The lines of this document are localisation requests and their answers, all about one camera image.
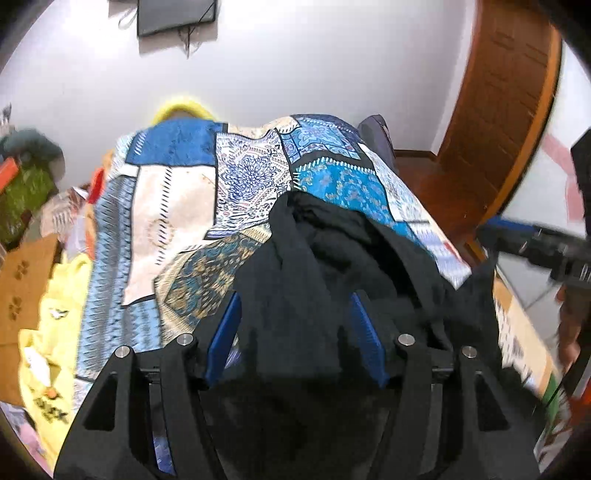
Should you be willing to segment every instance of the door frame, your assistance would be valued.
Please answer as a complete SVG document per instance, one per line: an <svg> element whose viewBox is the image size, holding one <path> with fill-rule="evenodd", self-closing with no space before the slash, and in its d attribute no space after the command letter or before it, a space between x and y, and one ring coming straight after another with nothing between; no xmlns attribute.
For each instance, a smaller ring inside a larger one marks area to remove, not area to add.
<svg viewBox="0 0 591 480"><path fill-rule="evenodd" d="M480 36L482 34L482 0L476 0L476 22L472 34L472 46L470 48L470 56L466 65L466 73L462 81L462 88L458 95L456 107L454 108L452 118L447 127L445 137L441 144L441 149L437 154L437 162L441 162L443 154L447 151L451 141L452 131L457 124L458 115L457 113L461 110L464 103L468 99L468 85L472 81L474 75L475 60L475 49L474 45L478 45ZM560 33L553 26L551 26L550 34L550 50L548 52L548 63L546 66L546 76L544 78L544 84L542 86L542 92L540 95L540 101L535 111L534 117L530 129L525 137L525 141L519 149L519 153L511 167L511 170L507 174L503 185L499 189L495 199L486 208L486 211L479 221L479 224L486 222L491 217L495 216L510 200L513 192L519 185L522 175L525 173L534 153L537 149L538 143L540 142L541 136L544 133L544 129L552 110L552 104L554 102L554 94L558 85L558 76L560 73L560 64L562 58L562 38Z"/></svg>

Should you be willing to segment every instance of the wooden floor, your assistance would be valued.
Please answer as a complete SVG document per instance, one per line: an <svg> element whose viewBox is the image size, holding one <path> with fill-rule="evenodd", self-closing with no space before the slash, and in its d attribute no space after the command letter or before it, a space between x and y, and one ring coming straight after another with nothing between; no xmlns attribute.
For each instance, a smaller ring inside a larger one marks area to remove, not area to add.
<svg viewBox="0 0 591 480"><path fill-rule="evenodd" d="M430 158L396 157L400 178L418 197L458 248L472 239L484 211L482 204Z"/></svg>

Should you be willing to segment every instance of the wooden door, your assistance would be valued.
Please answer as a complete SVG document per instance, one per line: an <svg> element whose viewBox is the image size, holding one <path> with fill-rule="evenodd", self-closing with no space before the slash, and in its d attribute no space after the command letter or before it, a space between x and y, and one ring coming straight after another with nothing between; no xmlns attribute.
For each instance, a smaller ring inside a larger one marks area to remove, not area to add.
<svg viewBox="0 0 591 480"><path fill-rule="evenodd" d="M479 1L465 79L438 156L477 198L476 216L496 214L518 183L545 126L559 63L560 36L530 2Z"/></svg>

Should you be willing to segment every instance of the paisley pattern fabric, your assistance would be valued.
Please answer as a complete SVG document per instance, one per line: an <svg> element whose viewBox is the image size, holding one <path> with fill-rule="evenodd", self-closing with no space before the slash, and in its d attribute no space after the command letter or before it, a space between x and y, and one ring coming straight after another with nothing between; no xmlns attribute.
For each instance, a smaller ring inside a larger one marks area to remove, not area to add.
<svg viewBox="0 0 591 480"><path fill-rule="evenodd" d="M359 160L359 154L353 144L333 123L304 116L298 119L298 123L299 128L281 135L290 163L295 163L306 153L318 150L328 150Z"/></svg>
<svg viewBox="0 0 591 480"><path fill-rule="evenodd" d="M291 177L275 130L258 140L218 134L217 191L214 225L207 239L222 238L264 223Z"/></svg>
<svg viewBox="0 0 591 480"><path fill-rule="evenodd" d="M216 312L238 267L269 236L268 227L254 227L176 256L155 280L164 343Z"/></svg>
<svg viewBox="0 0 591 480"><path fill-rule="evenodd" d="M359 147L374 164L375 173L386 189L388 205L394 220L403 222L427 220L427 211L404 182L366 145L360 143Z"/></svg>
<svg viewBox="0 0 591 480"><path fill-rule="evenodd" d="M370 169L323 157L298 167L294 175L299 190L394 226L384 187Z"/></svg>
<svg viewBox="0 0 591 480"><path fill-rule="evenodd" d="M296 127L299 127L299 124L296 121L296 119L290 116L284 116L282 118L278 118L277 120L273 120L272 122L269 122L259 128L237 127L236 125L228 125L228 133L238 134L242 135L243 137L258 140L259 138L262 138L265 135L267 135L269 130L272 130L274 128L281 134L288 134Z"/></svg>
<svg viewBox="0 0 591 480"><path fill-rule="evenodd" d="M343 136L351 143L351 145L357 145L360 142L363 142L361 136L359 135L358 130L351 124L341 120L339 117L334 115L325 115L323 113L304 113L298 114L293 116L296 120L306 119L311 123L328 123L333 127L339 129L339 131L343 134Z"/></svg>

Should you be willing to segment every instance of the cable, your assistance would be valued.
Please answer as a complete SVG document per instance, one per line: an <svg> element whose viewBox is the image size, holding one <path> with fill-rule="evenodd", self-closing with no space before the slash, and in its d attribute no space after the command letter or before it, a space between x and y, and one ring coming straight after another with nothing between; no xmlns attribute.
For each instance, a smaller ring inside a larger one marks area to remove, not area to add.
<svg viewBox="0 0 591 480"><path fill-rule="evenodd" d="M129 19L129 21L126 24L122 24L122 21L125 20L131 12L134 13L133 16ZM123 15L121 15L121 18L119 19L119 23L117 24L117 26L119 27L120 30L127 30L131 26L131 24L134 22L135 17L137 17L137 16L138 16L138 8L131 7L129 9L127 9Z"/></svg>
<svg viewBox="0 0 591 480"><path fill-rule="evenodd" d="M193 25L193 26L187 25L187 38L184 38L183 37L183 29L182 28L178 29L178 37L183 42L183 45L185 48L185 53L187 54L187 58L189 58L193 53L195 53L199 49L199 47L201 46L201 43L202 43L202 42L198 41L195 49L193 51L191 51L191 35L196 30L197 30L197 38L198 38L199 37L199 30L197 29L197 25Z"/></svg>

